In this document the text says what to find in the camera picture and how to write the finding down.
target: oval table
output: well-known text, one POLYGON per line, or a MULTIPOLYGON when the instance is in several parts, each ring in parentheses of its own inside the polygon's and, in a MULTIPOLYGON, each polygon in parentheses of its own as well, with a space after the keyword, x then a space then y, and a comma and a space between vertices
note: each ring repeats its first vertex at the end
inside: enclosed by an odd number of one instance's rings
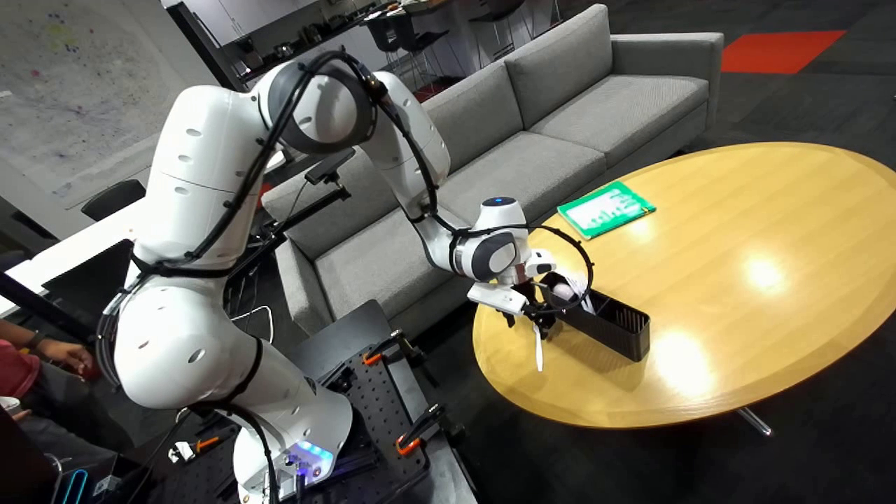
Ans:
MULTIPOLYGON (((584 246, 593 290, 651 313, 644 362, 561 325, 539 372, 530 320, 477 311, 479 371, 533 416, 644 428, 742 411, 767 428, 752 403, 827 371, 896 308, 896 178, 862 155, 742 144, 621 179, 659 211, 584 246)), ((533 246, 585 274, 551 234, 533 246)))

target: person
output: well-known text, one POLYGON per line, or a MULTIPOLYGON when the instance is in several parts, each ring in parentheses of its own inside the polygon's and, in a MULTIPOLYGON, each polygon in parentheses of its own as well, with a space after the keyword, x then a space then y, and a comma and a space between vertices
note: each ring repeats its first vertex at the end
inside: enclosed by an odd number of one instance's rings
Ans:
POLYGON ((85 344, 0 320, 0 406, 63 469, 89 469, 133 448, 129 434, 94 392, 96 362, 85 344))

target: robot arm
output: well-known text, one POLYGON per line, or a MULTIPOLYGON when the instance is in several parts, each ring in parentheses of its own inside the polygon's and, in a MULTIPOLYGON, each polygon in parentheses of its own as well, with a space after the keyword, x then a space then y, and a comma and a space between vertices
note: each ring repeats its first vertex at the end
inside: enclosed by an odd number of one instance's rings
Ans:
POLYGON ((530 256, 512 200, 491 200, 473 229, 441 218, 434 189, 448 173, 448 148, 397 78, 369 77, 353 59, 355 77, 316 74, 325 61, 312 74, 284 66, 253 94, 190 87, 176 99, 155 151, 129 290, 109 305, 115 371, 136 403, 232 403, 253 416, 232 456, 243 501, 292 497, 297 480, 325 483, 353 427, 347 399, 315 388, 225 313, 225 280, 246 250, 278 145, 297 155, 361 145, 441 270, 512 287, 530 256))

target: dark floor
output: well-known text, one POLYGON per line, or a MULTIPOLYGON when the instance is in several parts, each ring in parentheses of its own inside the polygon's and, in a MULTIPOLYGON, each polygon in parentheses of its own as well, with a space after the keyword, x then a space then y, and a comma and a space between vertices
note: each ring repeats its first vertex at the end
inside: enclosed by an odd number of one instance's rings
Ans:
MULTIPOLYGON (((563 0, 563 15, 585 8, 563 0)), ((614 31, 742 35, 843 28, 845 36, 799 77, 724 77, 719 116, 696 148, 746 140, 816 140, 896 165, 896 3, 887 0, 607 0, 614 31)), ((284 322, 273 270, 246 284, 242 308, 269 302, 284 322)), ((472 350, 463 308, 420 344, 442 400, 467 428, 477 483, 493 501, 605 504, 841 504, 896 497, 896 320, 824 376, 757 406, 777 438, 738 416, 647 432, 584 432, 539 421, 502 400, 472 350)), ((266 337, 266 316, 246 320, 266 337)), ((148 439, 172 411, 143 411, 105 392, 113 411, 148 439)))

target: green card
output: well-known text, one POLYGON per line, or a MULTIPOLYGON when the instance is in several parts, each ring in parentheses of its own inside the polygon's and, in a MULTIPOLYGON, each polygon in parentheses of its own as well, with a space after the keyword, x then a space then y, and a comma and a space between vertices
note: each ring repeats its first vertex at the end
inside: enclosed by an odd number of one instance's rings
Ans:
POLYGON ((557 213, 585 238, 605 236, 654 211, 654 201, 619 179, 557 207, 557 213))

